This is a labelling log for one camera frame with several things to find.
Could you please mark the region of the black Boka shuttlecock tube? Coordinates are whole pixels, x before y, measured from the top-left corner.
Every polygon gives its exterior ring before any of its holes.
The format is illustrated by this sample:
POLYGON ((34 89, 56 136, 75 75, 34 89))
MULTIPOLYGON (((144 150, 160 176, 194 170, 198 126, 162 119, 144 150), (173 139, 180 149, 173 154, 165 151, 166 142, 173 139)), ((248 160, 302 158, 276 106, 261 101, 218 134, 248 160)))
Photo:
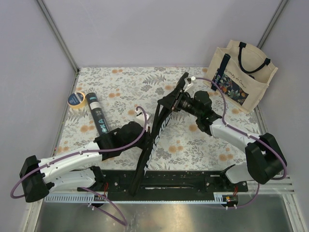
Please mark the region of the black Boka shuttlecock tube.
POLYGON ((98 101, 98 97, 94 92, 86 94, 86 100, 90 108, 92 118, 99 135, 109 132, 109 127, 106 122, 102 107, 98 101))

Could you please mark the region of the black Crossway racket cover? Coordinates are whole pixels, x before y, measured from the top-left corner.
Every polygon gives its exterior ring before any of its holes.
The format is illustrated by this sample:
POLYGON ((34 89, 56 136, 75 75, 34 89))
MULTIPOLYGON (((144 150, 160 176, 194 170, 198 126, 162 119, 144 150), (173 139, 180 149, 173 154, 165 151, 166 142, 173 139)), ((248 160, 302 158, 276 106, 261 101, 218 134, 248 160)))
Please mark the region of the black Crossway racket cover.
POLYGON ((188 76, 189 73, 185 72, 179 79, 175 89, 157 101, 157 108, 154 115, 152 130, 150 132, 150 138, 146 147, 140 154, 134 177, 128 189, 128 192, 131 196, 135 196, 138 192, 140 184, 146 173, 145 168, 147 167, 147 162, 155 153, 158 142, 162 137, 163 130, 166 128, 171 118, 173 105, 175 104, 175 101, 177 100, 185 85, 184 79, 188 76))

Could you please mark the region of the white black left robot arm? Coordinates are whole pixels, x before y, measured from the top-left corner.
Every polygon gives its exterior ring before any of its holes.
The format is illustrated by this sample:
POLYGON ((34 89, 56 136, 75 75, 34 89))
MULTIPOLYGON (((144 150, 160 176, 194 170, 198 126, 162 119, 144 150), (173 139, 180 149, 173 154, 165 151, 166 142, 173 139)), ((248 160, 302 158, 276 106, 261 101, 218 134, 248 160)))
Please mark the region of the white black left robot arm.
POLYGON ((41 200, 59 188, 56 179, 92 162, 120 156, 133 147, 144 149, 149 137, 149 126, 143 127, 131 121, 121 128, 102 133, 72 153, 46 159, 38 159, 35 155, 27 157, 19 174, 24 193, 22 197, 27 203, 41 200))

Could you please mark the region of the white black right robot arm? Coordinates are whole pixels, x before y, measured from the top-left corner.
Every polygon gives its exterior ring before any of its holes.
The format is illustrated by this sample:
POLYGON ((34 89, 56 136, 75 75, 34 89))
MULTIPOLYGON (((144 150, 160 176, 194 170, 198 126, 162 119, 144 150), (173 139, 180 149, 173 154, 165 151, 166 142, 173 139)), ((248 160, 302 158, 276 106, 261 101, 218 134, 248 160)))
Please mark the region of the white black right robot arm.
POLYGON ((246 155, 246 163, 228 167, 220 178, 220 187, 231 191, 242 181, 254 180, 265 184, 269 180, 279 180, 277 174, 286 177, 287 164, 274 136, 243 132, 225 122, 215 113, 206 91, 198 91, 191 98, 180 92, 173 106, 174 111, 183 110, 196 117, 197 127, 209 136, 220 138, 237 147, 246 155))

